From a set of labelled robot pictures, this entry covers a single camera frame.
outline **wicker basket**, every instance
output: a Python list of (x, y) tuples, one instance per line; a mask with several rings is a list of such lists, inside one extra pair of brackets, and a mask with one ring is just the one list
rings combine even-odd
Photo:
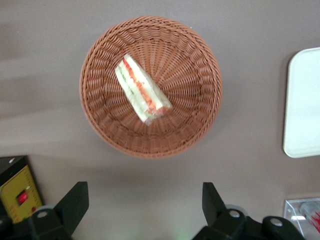
[[(118, 83), (115, 68), (130, 54), (158, 84), (173, 111), (143, 124)], [(171, 19), (141, 16), (107, 30), (82, 66), (84, 112), (109, 144), (141, 158), (164, 158), (187, 150), (208, 131), (220, 108), (222, 80), (208, 45)]]

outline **gray table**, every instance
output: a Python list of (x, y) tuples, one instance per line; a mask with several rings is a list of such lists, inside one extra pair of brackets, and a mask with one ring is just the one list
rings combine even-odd
[[(0, 2), (0, 155), (30, 156), (47, 203), (88, 181), (79, 240), (187, 240), (205, 224), (202, 182), (260, 221), (284, 199), (320, 196), (320, 157), (283, 152), (287, 66), (320, 46), (320, 1), (29, 0)], [(219, 115), (192, 149), (161, 160), (110, 147), (79, 98), (88, 49), (140, 15), (198, 32), (223, 77)]]

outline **yellow sign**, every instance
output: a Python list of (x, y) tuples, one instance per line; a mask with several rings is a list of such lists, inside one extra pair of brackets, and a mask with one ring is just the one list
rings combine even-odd
[(42, 202), (28, 166), (0, 186), (0, 198), (14, 223), (28, 218)]

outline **screw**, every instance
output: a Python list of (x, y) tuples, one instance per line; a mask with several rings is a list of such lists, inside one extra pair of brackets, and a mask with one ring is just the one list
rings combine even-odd
[(229, 212), (229, 214), (230, 214), (231, 217), (233, 217), (233, 218), (239, 218), (239, 217), (240, 217), (240, 213), (238, 213), (238, 212), (235, 211), (235, 210), (231, 210), (231, 211)]
[(282, 221), (277, 218), (271, 218), (270, 222), (277, 227), (282, 227), (284, 225)]
[(43, 218), (43, 217), (45, 217), (47, 215), (48, 215), (48, 213), (46, 211), (42, 211), (37, 215), (37, 217), (38, 217), (38, 219), (40, 219), (40, 218)]

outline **sandwich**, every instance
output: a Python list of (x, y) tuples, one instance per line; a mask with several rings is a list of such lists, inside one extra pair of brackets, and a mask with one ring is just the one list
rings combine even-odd
[(115, 74), (127, 99), (140, 120), (149, 125), (173, 106), (147, 72), (126, 54), (115, 68)]

